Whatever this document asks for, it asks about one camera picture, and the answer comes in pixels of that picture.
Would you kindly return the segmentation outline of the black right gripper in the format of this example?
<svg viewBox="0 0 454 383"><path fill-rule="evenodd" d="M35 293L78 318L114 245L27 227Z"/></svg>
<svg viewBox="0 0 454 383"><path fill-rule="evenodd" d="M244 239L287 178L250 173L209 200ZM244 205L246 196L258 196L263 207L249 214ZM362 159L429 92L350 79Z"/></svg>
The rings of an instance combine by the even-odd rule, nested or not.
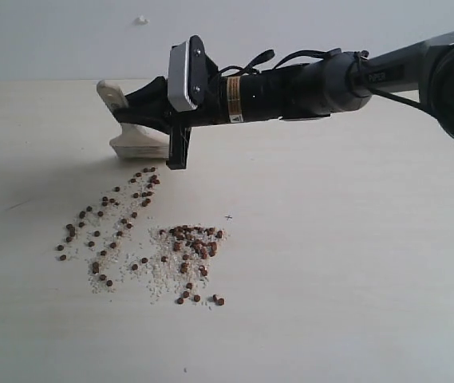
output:
<svg viewBox="0 0 454 383"><path fill-rule="evenodd" d="M114 111L121 124L135 124L169 134L166 165L171 170L184 170L188 162L188 149L193 127L218 125L229 121L226 105L226 79L208 55L206 60L207 88L204 102L194 111L165 115L168 106L168 81L158 76L142 88L125 96L128 108Z"/></svg>

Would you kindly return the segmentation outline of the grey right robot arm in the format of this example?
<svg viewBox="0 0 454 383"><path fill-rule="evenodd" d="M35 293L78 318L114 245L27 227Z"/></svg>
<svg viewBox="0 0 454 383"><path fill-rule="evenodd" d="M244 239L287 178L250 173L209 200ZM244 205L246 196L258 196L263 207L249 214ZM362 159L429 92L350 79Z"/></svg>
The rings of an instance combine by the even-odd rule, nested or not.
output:
<svg viewBox="0 0 454 383"><path fill-rule="evenodd" d="M454 140L454 31L378 57L365 50L302 49L276 61L266 50L247 65L218 67L198 36L172 47L166 76L127 95L117 121L167 134L167 166L187 166L194 127L265 120L318 120L363 108L372 96L405 101Z"/></svg>

